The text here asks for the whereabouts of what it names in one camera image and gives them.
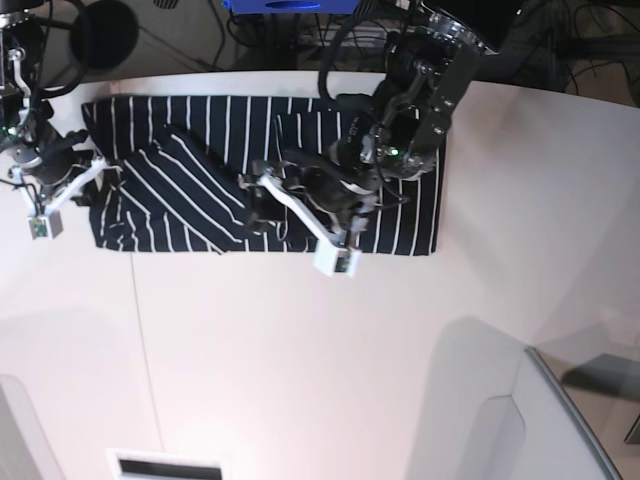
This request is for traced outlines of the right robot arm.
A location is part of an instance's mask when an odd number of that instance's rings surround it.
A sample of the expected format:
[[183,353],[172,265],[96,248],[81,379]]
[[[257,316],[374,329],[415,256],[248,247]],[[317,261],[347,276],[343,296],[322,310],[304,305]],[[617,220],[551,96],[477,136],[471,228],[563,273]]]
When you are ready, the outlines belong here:
[[71,5],[78,12],[79,25],[71,29],[80,35],[81,56],[75,77],[56,90],[42,86],[42,75],[53,15],[44,23],[32,11],[42,1],[1,3],[1,151],[10,156],[21,173],[41,186],[57,187],[70,177],[79,163],[74,147],[84,143],[84,129],[61,135],[50,123],[50,100],[72,92],[88,71],[91,30],[87,7],[81,1]]

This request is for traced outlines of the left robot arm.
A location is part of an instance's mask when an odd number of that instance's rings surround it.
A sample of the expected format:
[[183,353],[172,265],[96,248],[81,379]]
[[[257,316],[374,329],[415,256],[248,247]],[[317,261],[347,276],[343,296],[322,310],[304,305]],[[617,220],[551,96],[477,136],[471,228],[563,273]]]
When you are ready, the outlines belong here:
[[[390,180],[413,181],[434,168],[456,106],[482,59],[499,53],[521,8],[519,1],[361,1],[346,17],[323,54],[317,87],[326,107],[353,122],[328,152],[288,155],[336,230],[382,210],[375,195]],[[343,41],[361,24],[382,20],[399,26],[385,40],[384,79],[370,95],[331,95],[329,71]]]

